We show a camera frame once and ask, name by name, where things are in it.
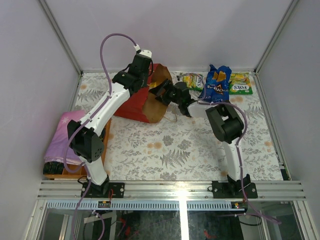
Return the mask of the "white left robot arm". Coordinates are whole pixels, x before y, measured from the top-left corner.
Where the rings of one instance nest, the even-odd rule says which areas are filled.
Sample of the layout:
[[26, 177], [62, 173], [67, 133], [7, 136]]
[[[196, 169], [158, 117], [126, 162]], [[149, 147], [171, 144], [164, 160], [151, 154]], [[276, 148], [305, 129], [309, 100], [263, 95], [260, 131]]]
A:
[[151, 64], [150, 50], [136, 53], [128, 70], [121, 70], [113, 77], [108, 91], [92, 110], [80, 120], [71, 120], [67, 125], [69, 147], [87, 167], [87, 176], [93, 183], [92, 191], [98, 197], [105, 197], [110, 190], [106, 182], [108, 175], [102, 163], [105, 147], [100, 136], [107, 122], [123, 103], [147, 86]]

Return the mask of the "red paper bag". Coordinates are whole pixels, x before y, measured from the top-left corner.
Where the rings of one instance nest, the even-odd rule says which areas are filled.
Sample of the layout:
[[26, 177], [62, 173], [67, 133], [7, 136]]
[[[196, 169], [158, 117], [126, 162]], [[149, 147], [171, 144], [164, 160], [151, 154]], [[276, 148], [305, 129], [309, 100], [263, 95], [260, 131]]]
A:
[[172, 80], [168, 68], [160, 63], [153, 65], [153, 73], [147, 80], [147, 87], [133, 94], [115, 112], [115, 116], [148, 124], [158, 123], [165, 115], [167, 106], [156, 100], [149, 90], [160, 86], [165, 80]]

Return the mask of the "green Fox's spring tea candy bag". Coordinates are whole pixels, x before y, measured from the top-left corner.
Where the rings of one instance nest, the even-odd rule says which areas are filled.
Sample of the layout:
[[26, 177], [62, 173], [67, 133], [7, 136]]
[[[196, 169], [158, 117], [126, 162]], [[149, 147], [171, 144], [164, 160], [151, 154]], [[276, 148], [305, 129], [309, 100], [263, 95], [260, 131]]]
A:
[[236, 72], [230, 75], [229, 79], [230, 95], [252, 95], [252, 85], [248, 72]]

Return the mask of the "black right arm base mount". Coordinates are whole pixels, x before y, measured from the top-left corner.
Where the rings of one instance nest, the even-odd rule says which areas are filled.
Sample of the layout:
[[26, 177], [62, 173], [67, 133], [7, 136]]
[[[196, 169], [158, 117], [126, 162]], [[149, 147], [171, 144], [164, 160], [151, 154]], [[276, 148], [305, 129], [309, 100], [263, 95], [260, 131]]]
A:
[[[244, 199], [241, 181], [235, 181], [229, 175], [227, 175], [227, 181], [212, 181], [211, 188], [212, 190], [209, 188], [207, 190], [212, 192], [216, 199]], [[256, 185], [251, 182], [249, 174], [243, 178], [243, 189], [248, 199], [258, 198]]]

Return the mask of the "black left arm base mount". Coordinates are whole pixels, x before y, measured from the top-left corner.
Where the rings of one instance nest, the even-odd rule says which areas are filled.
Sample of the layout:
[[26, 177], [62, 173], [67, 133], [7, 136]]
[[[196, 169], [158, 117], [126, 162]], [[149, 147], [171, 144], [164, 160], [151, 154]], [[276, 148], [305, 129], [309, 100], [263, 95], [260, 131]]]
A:
[[123, 198], [125, 193], [125, 183], [124, 182], [104, 182], [102, 185], [96, 185], [92, 183], [89, 187], [89, 182], [82, 183], [81, 196], [84, 195], [85, 198]]

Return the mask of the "blue Doritos chip bag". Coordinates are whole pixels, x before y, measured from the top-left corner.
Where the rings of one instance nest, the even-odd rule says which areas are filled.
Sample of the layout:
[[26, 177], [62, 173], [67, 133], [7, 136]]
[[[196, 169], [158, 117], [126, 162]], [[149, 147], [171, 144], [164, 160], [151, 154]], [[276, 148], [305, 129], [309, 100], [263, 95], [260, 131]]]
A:
[[225, 65], [216, 68], [209, 65], [205, 84], [198, 99], [208, 103], [226, 102], [229, 100], [229, 81], [232, 70]]

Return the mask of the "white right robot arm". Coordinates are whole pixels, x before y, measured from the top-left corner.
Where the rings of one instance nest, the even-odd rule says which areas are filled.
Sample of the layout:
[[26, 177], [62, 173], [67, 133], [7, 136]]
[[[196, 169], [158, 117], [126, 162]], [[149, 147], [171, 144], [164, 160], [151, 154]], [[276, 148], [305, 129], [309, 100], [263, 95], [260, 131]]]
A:
[[245, 173], [242, 161], [241, 141], [247, 130], [244, 113], [229, 102], [206, 104], [191, 97], [185, 82], [172, 83], [165, 79], [161, 83], [150, 84], [149, 92], [155, 99], [168, 106], [174, 103], [180, 113], [189, 118], [208, 119], [214, 136], [223, 144], [228, 164], [228, 192], [233, 197], [240, 197], [251, 183], [250, 176]]

